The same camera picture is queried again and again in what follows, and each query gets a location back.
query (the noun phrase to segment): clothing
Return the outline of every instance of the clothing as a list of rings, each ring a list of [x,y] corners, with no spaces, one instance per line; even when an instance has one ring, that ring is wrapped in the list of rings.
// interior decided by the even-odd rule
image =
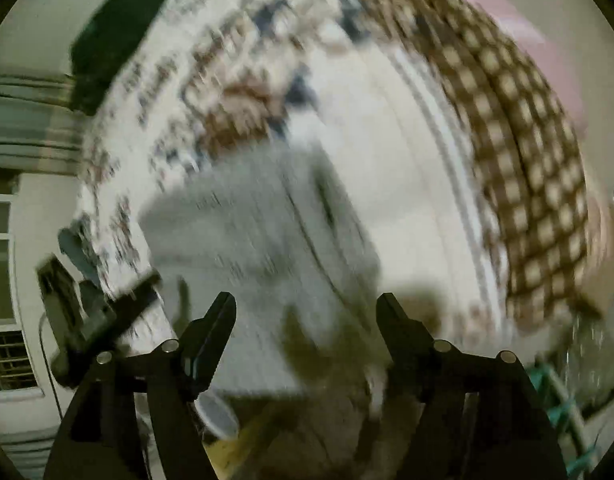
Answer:
[[[76,86],[70,107],[94,115],[164,0],[107,0],[72,45]]]
[[[212,380],[231,394],[291,394],[339,365],[386,356],[378,261],[325,153],[261,144],[227,156],[140,220],[177,332],[216,295],[237,319]]]
[[[483,243],[468,129],[427,62],[374,25],[357,0],[167,0],[84,150],[78,207],[92,217],[108,295],[149,272],[138,218],[159,194],[242,146],[314,142],[380,254],[381,290],[424,289],[413,317],[421,303],[465,314],[476,304],[499,330],[506,279]],[[140,351],[171,337],[160,307],[133,329],[127,342]]]
[[[539,326],[583,280],[588,225],[578,142],[528,56],[465,0],[360,0],[389,41],[419,52],[472,133],[474,172],[509,259],[507,316]]]
[[[533,59],[571,117],[578,138],[584,136],[588,127],[587,113],[580,81],[572,70],[570,59],[567,59],[567,52],[546,38],[509,0],[466,1],[482,7],[520,50]]]

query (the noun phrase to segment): white wall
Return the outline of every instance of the white wall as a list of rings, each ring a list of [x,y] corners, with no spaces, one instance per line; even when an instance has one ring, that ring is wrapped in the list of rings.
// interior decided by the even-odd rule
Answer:
[[[69,225],[74,216],[78,185],[75,177],[23,174],[18,195],[12,202],[10,231],[14,235],[18,306],[36,380],[44,396],[0,402],[0,433],[41,430],[60,423],[38,339],[38,322],[44,307],[35,269],[45,257],[54,253],[72,276],[80,279],[78,271],[60,254],[56,238],[59,229]],[[56,342],[47,322],[43,336],[47,357],[51,359]],[[65,413],[72,393],[60,386],[57,391]]]
[[[104,1],[18,0],[0,26],[0,72],[70,73],[70,45]]]

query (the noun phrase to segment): white fabric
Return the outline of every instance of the white fabric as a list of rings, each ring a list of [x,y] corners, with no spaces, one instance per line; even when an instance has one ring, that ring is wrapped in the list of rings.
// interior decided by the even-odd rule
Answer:
[[[95,192],[91,186],[82,187],[77,216],[85,212],[96,219],[93,244],[97,253],[108,256],[101,276],[113,296],[149,269],[149,249],[137,224],[140,212],[161,187],[173,189],[184,183],[182,166],[155,161],[154,146],[168,125],[185,113],[180,89],[194,70],[191,52],[207,40],[208,30],[216,30],[227,16],[239,12],[239,1],[204,0],[202,6],[181,14],[178,10],[185,5],[192,8],[194,0],[167,0],[133,57],[144,67],[168,57],[176,67],[160,89],[148,123],[138,126],[140,108],[135,99],[127,98],[124,81],[130,75],[130,61],[92,124],[90,142],[100,142],[115,169]],[[289,1],[300,7],[312,0]],[[478,216],[482,200],[468,166],[468,135],[458,131],[449,102],[421,59],[380,41],[352,44],[337,25],[339,1],[315,1],[324,5],[316,9],[317,23],[310,22],[319,42],[306,43],[300,60],[294,59],[293,50],[275,44],[265,44],[259,54],[254,48],[259,36],[243,14],[245,47],[240,44],[236,52],[246,56],[226,52],[221,61],[219,54],[221,77],[236,77],[243,66],[255,62],[269,70],[272,84],[286,84],[286,73],[301,63],[308,66],[308,83],[317,104],[289,114],[287,139],[319,142],[327,151],[381,258],[379,292],[394,292],[411,317],[421,315],[421,301],[431,301],[440,309],[443,335],[450,339],[457,339],[453,320],[458,315],[469,317],[474,306],[495,330],[503,330],[504,290],[499,290],[498,282],[506,280],[496,277],[483,250]],[[277,35],[282,35],[282,27],[293,26],[292,19],[275,25],[280,27]],[[207,91],[202,98],[219,100],[219,90],[218,94],[215,89]],[[182,135],[166,140],[185,159],[191,153],[190,139]],[[197,164],[192,157],[187,162]],[[128,224],[138,253],[132,265],[113,257],[123,234],[118,228],[123,198],[129,204]],[[126,342],[133,352],[146,352],[172,336],[156,304],[134,323]]]

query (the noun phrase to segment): gray cloth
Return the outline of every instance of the gray cloth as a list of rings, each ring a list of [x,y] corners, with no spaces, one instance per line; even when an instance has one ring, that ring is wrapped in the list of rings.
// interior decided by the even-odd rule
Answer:
[[[376,253],[319,149],[258,145],[140,220],[178,333],[226,290],[237,320],[212,388],[295,394],[383,362]]]

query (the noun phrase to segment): window frame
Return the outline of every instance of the window frame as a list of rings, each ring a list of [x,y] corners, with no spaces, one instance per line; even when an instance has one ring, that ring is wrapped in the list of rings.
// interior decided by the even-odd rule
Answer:
[[[27,358],[30,361],[32,373],[36,380],[36,386],[29,388],[20,388],[17,390],[0,390],[0,402],[9,400],[27,400],[37,397],[43,397],[43,389],[39,386],[38,374],[36,368],[31,359],[30,345],[28,344],[27,336],[23,330],[22,321],[20,319],[20,306],[18,305],[18,291],[16,288],[16,262],[14,259],[15,241],[14,235],[11,232],[12,225],[12,205],[15,194],[0,194],[0,203],[8,203],[10,205],[9,216],[7,220],[7,232],[0,233],[0,240],[7,240],[7,271],[10,279],[10,297],[12,299],[12,312],[14,313],[13,319],[0,319],[0,332],[20,332],[25,343],[25,352],[27,352]]]

